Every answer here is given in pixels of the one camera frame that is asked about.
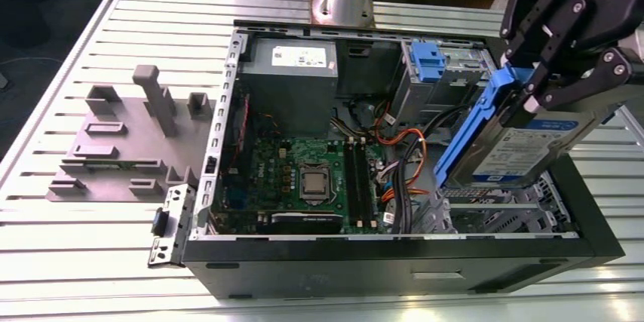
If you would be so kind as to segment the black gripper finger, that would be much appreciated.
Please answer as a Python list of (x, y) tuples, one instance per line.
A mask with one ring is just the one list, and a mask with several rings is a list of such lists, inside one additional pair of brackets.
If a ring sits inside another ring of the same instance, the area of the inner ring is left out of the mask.
[(509, 0), (500, 37), (528, 93), (588, 91), (588, 0)]
[(538, 66), (529, 74), (517, 97), (501, 112), (501, 125), (520, 127), (541, 112), (582, 113), (624, 103), (636, 97), (636, 51), (609, 48), (586, 77), (577, 72), (564, 76), (562, 85), (549, 81), (550, 74)]

